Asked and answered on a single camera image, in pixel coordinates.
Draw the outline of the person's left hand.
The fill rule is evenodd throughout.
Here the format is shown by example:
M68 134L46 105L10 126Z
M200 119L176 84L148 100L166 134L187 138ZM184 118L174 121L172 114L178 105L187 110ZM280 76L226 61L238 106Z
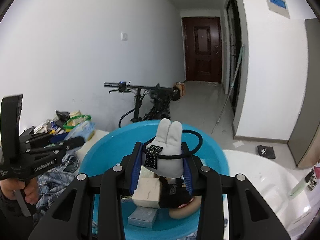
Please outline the person's left hand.
M16 178L9 178L1 180L1 191L3 195L9 200L15 200L15 192L24 190L25 201L31 205L35 205L39 200L39 190L37 178L29 181L28 185L25 182L19 181Z

